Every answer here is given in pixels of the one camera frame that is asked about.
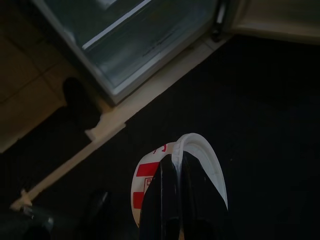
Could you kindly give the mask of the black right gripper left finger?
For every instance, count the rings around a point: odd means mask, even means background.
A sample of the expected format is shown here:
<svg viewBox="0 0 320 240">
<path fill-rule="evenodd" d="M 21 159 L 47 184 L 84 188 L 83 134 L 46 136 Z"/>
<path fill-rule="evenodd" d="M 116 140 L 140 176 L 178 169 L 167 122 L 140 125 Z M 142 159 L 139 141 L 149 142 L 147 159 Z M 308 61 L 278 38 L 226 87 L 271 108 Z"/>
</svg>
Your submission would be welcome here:
<svg viewBox="0 0 320 240">
<path fill-rule="evenodd" d="M 139 240 L 178 240 L 180 214 L 177 171 L 170 156 L 164 157 L 144 195 Z"/>
</svg>

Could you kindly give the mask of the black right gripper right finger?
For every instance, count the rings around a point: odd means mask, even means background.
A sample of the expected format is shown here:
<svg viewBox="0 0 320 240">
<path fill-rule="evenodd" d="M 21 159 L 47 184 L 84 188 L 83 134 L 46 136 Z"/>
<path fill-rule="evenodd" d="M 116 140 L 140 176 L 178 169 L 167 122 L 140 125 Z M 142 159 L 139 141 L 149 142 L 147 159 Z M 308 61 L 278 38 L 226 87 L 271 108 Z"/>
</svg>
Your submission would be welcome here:
<svg viewBox="0 0 320 240">
<path fill-rule="evenodd" d="M 195 156 L 183 155 L 180 180 L 184 240 L 236 240 L 225 201 Z"/>
</svg>

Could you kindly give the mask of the white cup red print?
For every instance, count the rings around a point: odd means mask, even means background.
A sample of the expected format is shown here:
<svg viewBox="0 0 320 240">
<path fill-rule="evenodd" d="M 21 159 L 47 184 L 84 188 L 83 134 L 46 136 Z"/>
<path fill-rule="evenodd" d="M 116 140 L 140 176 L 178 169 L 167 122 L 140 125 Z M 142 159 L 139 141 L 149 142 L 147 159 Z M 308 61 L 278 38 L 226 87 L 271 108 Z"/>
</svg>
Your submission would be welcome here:
<svg viewBox="0 0 320 240">
<path fill-rule="evenodd" d="M 176 176 L 174 179 L 177 181 L 177 185 L 180 186 L 184 152 L 199 160 L 210 182 L 221 195 L 225 205 L 228 205 L 225 178 L 215 151 L 202 135 L 187 133 L 177 141 L 166 143 L 146 154 L 138 162 L 133 174 L 130 191 L 131 211 L 137 227 L 140 227 L 142 203 L 149 187 L 147 181 L 151 181 L 154 177 L 160 161 L 165 157 L 169 157 L 175 169 Z"/>
</svg>

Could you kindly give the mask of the black fridge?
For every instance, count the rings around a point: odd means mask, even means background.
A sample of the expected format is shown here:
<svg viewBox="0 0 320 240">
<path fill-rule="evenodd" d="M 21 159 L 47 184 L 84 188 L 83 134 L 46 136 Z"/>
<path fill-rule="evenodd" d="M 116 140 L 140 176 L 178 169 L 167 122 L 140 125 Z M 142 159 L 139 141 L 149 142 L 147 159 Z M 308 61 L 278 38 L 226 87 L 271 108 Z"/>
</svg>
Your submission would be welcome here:
<svg viewBox="0 0 320 240">
<path fill-rule="evenodd" d="M 226 0 L 30 0 L 112 104 L 220 22 Z"/>
</svg>

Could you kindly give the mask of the black floor mat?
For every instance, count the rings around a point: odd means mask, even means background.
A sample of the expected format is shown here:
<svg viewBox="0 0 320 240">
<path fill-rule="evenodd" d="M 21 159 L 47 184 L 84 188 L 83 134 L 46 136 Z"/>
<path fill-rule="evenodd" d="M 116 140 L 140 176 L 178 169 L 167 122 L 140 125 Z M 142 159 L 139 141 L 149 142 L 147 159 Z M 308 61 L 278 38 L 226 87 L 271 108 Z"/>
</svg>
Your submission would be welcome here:
<svg viewBox="0 0 320 240">
<path fill-rule="evenodd" d="M 0 155 L 0 240 L 139 240 L 139 161 L 197 133 L 221 166 L 235 240 L 320 240 L 320 45 L 237 35 L 44 191 L 9 209 L 89 144 L 67 105 Z"/>
</svg>

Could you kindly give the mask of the white floor tape strip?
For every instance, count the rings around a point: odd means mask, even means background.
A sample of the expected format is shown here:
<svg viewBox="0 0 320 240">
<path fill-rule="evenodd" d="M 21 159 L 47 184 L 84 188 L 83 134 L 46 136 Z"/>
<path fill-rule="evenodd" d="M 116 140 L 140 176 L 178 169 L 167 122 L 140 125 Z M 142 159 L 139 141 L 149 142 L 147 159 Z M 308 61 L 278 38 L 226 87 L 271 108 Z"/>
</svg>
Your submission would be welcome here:
<svg viewBox="0 0 320 240">
<path fill-rule="evenodd" d="M 59 179 L 65 176 L 68 172 L 70 172 L 73 168 L 75 168 L 78 164 L 80 164 L 83 160 L 85 160 L 88 156 L 90 156 L 98 148 L 100 148 L 107 141 L 113 138 L 125 127 L 126 124 L 121 123 L 102 137 L 96 137 L 92 133 L 92 130 L 86 130 L 85 134 L 92 140 L 92 142 L 89 143 L 82 150 L 80 150 L 72 158 L 70 158 L 62 165 L 60 165 L 58 168 L 56 168 L 53 172 L 51 172 L 48 176 L 46 176 L 43 180 L 36 184 L 31 190 L 26 191 L 25 189 L 22 189 L 20 191 L 20 198 L 16 199 L 9 206 L 9 209 L 18 212 L 24 206 L 31 207 L 33 205 L 33 200 L 35 200 L 38 197 L 38 195 L 40 195 L 42 192 L 44 192 L 46 189 L 48 189 L 50 186 L 56 183 Z"/>
</svg>

